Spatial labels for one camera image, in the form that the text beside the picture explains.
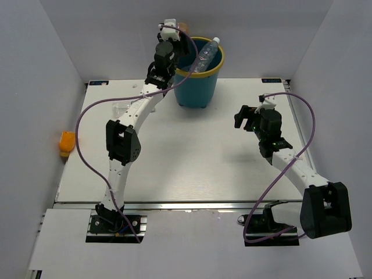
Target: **tabletop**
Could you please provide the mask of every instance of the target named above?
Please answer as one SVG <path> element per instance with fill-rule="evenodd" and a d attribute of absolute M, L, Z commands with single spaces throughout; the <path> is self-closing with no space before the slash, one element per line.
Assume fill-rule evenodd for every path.
<path fill-rule="evenodd" d="M 138 95 L 143 80 L 110 80 L 89 85 L 83 109 L 106 98 Z M 282 83 L 261 78 L 218 79 L 214 97 L 205 109 L 177 105 L 170 91 L 139 131 L 141 154 L 129 172 L 126 202 L 255 201 L 280 173 L 262 158 L 254 133 L 234 128 L 242 105 L 257 106 L 258 96 L 283 92 Z M 302 148 L 288 98 L 277 97 L 282 135 L 295 150 Z M 112 103 L 93 107 L 83 117 L 79 143 L 86 160 L 108 176 L 105 125 L 113 118 Z M 89 170 L 74 150 L 66 163 L 57 202 L 99 202 L 105 183 Z M 302 199 L 283 177 L 267 201 Z"/>

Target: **teal bucket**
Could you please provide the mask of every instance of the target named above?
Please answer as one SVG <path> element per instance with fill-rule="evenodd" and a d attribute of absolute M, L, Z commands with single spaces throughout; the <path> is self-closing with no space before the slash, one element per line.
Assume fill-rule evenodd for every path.
<path fill-rule="evenodd" d="M 204 45 L 211 41 L 203 37 L 193 37 L 193 41 L 198 48 L 198 52 Z M 174 83 L 177 84 L 182 81 L 187 72 L 181 69 L 192 65 L 196 57 L 194 48 L 191 48 L 191 53 L 185 57 L 180 58 L 178 63 L 176 75 L 174 76 Z M 219 71 L 223 65 L 225 54 L 221 46 L 219 51 L 209 65 L 207 71 L 202 73 L 192 73 L 184 83 L 174 89 L 177 102 L 180 106 L 188 108 L 205 108 L 210 100 L 212 100 L 214 89 L 216 88 Z"/>

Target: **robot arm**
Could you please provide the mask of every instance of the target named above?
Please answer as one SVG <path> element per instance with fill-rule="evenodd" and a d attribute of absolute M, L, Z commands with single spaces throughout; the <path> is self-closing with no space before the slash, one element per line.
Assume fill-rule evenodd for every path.
<path fill-rule="evenodd" d="M 283 171 L 303 196 L 302 202 L 278 201 L 265 206 L 263 220 L 275 231 L 283 224 L 301 228 L 309 238 L 349 231 L 352 226 L 348 190 L 343 183 L 331 183 L 296 158 L 293 147 L 281 136 L 281 115 L 275 110 L 275 97 L 260 96 L 257 108 L 243 106 L 235 115 L 235 128 L 247 119 L 244 130 L 259 139 L 261 155 Z"/>
<path fill-rule="evenodd" d="M 176 20 L 165 20 L 164 25 L 176 27 Z M 109 120 L 106 124 L 106 149 L 110 158 L 108 181 L 112 189 L 106 189 L 102 202 L 96 205 L 96 212 L 114 228 L 121 225 L 122 218 L 116 210 L 110 191 L 118 208 L 123 210 L 128 172 L 132 162 L 137 160 L 141 152 L 137 134 L 147 116 L 165 95 L 155 93 L 171 87 L 179 58 L 189 54 L 188 41 L 184 34 L 175 29 L 162 28 L 161 25 L 159 28 L 159 43 L 156 46 L 154 62 L 148 68 L 140 93 L 142 96 L 132 103 L 122 117 L 116 121 Z"/>

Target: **clear plastic bottle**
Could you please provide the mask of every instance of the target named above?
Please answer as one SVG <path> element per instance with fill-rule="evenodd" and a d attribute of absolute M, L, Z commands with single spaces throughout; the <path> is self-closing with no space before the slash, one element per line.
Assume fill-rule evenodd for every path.
<path fill-rule="evenodd" d="M 198 61 L 194 69 L 194 73 L 201 73 L 206 71 L 213 58 L 216 56 L 219 50 L 220 39 L 214 38 L 211 42 L 208 42 L 202 50 L 199 52 Z"/>

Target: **orange bottle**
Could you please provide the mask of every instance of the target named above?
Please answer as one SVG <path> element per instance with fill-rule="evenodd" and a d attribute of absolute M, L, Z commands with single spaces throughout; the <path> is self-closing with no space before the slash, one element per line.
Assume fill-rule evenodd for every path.
<path fill-rule="evenodd" d="M 75 133 L 63 131 L 59 140 L 59 150 L 62 157 L 69 157 L 75 147 Z"/>

